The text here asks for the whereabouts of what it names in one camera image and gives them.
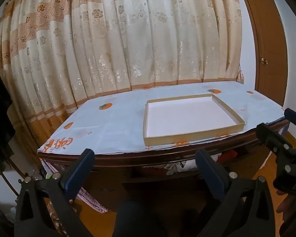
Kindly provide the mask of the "person's right hand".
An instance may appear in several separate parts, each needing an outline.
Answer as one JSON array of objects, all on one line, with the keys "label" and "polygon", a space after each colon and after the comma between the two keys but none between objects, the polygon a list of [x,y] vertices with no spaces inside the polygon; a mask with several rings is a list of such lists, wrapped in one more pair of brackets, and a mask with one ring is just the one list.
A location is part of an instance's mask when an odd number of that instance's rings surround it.
[{"label": "person's right hand", "polygon": [[276,209],[282,214],[283,223],[279,230],[280,236],[296,236],[296,197],[287,195]]}]

